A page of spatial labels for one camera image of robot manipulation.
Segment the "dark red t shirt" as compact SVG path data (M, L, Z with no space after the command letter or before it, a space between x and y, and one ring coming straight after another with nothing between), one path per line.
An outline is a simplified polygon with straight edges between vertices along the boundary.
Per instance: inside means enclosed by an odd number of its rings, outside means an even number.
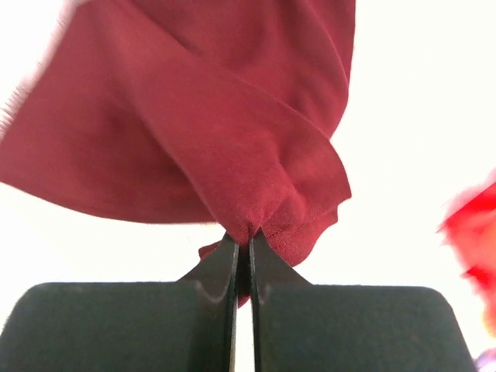
M350 196L330 138L353 1L87 1L1 142L1 180L89 215L217 222L305 260Z

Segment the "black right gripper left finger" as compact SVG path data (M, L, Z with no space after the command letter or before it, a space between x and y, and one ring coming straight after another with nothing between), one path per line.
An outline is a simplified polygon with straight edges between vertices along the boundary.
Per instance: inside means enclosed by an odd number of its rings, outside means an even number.
M225 236L175 282L38 284L5 324L1 369L231 371L237 266Z

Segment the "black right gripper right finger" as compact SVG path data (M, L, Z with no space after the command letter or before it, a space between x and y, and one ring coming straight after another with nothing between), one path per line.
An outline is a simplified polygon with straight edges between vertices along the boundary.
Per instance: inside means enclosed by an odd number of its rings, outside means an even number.
M475 370L453 310L438 291L311 284L261 232L249 252L256 370Z

